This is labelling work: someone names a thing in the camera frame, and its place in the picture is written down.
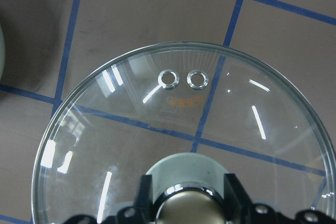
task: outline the mounting hole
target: mounting hole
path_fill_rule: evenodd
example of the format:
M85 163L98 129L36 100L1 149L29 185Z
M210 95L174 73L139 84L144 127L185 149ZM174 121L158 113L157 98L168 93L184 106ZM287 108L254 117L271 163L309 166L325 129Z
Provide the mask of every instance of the mounting hole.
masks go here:
M187 76L187 83L193 89L203 89L209 83L208 75L200 70L192 70Z
M135 215L135 209L133 207L127 209L125 212L124 212L124 216L126 218L131 218Z
M171 69L163 70L158 77L158 83L164 89L173 89L177 86L180 78L178 74Z

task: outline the floor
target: floor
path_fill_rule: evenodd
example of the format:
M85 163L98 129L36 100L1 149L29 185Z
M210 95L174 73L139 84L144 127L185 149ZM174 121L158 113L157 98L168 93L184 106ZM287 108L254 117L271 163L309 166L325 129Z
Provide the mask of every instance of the floor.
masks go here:
M305 95L336 144L335 0L0 0L0 24L0 224L32 220L34 159L61 101L103 63L146 45L211 42L264 61Z

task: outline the clear glass lid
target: clear glass lid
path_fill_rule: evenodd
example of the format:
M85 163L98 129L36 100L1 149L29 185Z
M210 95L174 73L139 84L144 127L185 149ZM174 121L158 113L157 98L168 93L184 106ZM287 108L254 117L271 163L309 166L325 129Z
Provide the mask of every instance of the clear glass lid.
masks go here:
M172 42L108 62L62 103L36 157L34 222L105 219L153 164L181 152L218 161L254 202L288 217L335 215L333 147L303 95L242 52Z

